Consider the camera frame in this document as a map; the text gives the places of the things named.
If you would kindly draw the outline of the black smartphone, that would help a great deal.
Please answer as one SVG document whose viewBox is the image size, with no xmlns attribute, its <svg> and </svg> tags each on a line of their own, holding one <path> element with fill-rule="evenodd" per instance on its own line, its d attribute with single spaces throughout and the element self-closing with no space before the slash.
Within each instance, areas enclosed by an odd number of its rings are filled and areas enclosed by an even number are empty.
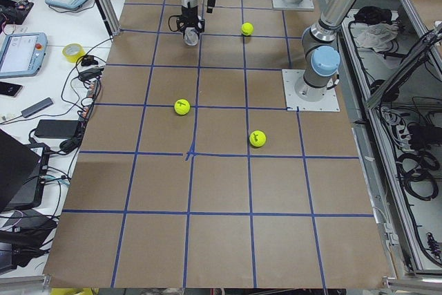
<svg viewBox="0 0 442 295">
<path fill-rule="evenodd" d="M 7 97 L 16 97 L 22 88 L 23 86 L 20 84 L 0 82 L 0 95 Z"/>
</svg>

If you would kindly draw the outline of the tennis ball near gripper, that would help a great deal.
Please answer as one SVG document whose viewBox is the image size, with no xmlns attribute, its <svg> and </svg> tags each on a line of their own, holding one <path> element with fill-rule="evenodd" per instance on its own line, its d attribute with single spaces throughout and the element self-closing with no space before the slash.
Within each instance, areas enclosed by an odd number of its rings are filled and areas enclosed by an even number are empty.
<svg viewBox="0 0 442 295">
<path fill-rule="evenodd" d="M 186 99 L 178 99 L 175 103 L 174 103 L 174 111 L 176 114 L 178 115 L 186 115 L 187 113 L 190 112 L 191 110 L 191 105 L 189 103 L 188 100 Z"/>
</svg>

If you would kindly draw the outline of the black power adapter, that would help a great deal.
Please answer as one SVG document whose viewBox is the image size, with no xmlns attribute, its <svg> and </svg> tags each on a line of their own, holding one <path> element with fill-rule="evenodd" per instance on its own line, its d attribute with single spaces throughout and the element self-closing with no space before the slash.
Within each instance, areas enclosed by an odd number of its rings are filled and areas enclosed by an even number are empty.
<svg viewBox="0 0 442 295">
<path fill-rule="evenodd" d="M 40 120 L 35 137 L 48 139 L 70 138 L 76 135 L 79 128 L 77 120 Z"/>
</svg>

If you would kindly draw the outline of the tennis ball front left corner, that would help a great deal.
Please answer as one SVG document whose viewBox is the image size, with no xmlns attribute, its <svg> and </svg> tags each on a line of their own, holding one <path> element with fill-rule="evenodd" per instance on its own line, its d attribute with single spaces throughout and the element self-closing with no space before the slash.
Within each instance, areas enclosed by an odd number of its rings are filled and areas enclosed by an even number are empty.
<svg viewBox="0 0 442 295">
<path fill-rule="evenodd" d="M 252 131 L 249 134 L 249 143 L 255 148 L 260 148 L 264 146 L 267 142 L 266 134 L 261 130 Z"/>
</svg>

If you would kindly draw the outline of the grey teach pendant near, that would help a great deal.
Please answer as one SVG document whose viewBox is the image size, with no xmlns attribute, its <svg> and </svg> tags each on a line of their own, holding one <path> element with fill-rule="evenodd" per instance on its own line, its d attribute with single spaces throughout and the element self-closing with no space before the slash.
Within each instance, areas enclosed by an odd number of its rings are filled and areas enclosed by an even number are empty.
<svg viewBox="0 0 442 295">
<path fill-rule="evenodd" d="M 1 78 L 35 76 L 43 63 L 47 43 L 43 32 L 8 35 L 1 48 Z"/>
</svg>

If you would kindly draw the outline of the white crumpled cloth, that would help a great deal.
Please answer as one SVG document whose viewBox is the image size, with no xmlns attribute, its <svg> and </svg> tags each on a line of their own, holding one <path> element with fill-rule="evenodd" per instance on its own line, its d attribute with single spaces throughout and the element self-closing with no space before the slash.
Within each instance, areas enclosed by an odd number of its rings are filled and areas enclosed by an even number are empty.
<svg viewBox="0 0 442 295">
<path fill-rule="evenodd" d="M 387 51 L 391 41 L 396 39 L 399 28 L 387 23 L 370 25 L 362 30 L 355 38 L 356 45 L 362 48 L 371 48 L 375 52 Z"/>
</svg>

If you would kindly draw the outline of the yellow tape roll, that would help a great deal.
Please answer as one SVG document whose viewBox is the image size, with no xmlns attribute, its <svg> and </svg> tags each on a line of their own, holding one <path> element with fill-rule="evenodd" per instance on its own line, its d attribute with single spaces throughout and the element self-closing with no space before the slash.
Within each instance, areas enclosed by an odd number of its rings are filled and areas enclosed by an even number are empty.
<svg viewBox="0 0 442 295">
<path fill-rule="evenodd" d="M 63 56 L 70 63 L 76 63 L 81 57 L 86 54 L 83 46 L 78 43 L 66 45 L 62 50 Z"/>
</svg>

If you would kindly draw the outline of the grey usb hub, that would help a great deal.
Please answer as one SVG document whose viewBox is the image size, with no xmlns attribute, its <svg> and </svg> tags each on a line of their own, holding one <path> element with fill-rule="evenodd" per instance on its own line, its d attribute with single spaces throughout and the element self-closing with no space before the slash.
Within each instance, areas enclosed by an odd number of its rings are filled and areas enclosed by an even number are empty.
<svg viewBox="0 0 442 295">
<path fill-rule="evenodd" d="M 29 118 L 31 115 L 34 115 L 45 108 L 48 108 L 49 106 L 53 105 L 53 100 L 50 97 L 47 97 L 40 102 L 37 102 L 33 104 L 32 106 L 29 106 L 28 108 L 25 108 L 21 111 L 21 116 L 23 118 Z"/>
</svg>

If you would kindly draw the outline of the black laptop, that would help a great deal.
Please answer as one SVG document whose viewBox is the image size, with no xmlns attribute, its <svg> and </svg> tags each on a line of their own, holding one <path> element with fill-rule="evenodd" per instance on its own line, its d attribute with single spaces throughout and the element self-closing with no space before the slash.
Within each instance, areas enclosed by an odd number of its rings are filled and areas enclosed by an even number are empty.
<svg viewBox="0 0 442 295">
<path fill-rule="evenodd" d="M 22 144 L 1 132 L 1 211 L 26 210 L 41 204 L 49 148 Z"/>
</svg>

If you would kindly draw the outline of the tennis ball front centre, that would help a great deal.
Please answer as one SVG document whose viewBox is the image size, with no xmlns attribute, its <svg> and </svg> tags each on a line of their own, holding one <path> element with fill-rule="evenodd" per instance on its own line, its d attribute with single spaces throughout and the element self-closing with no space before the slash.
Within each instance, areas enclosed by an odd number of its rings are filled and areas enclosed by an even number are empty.
<svg viewBox="0 0 442 295">
<path fill-rule="evenodd" d="M 245 37 L 252 36 L 253 32 L 254 32 L 254 27 L 252 23 L 245 22 L 242 24 L 241 33 L 243 36 Z"/>
</svg>

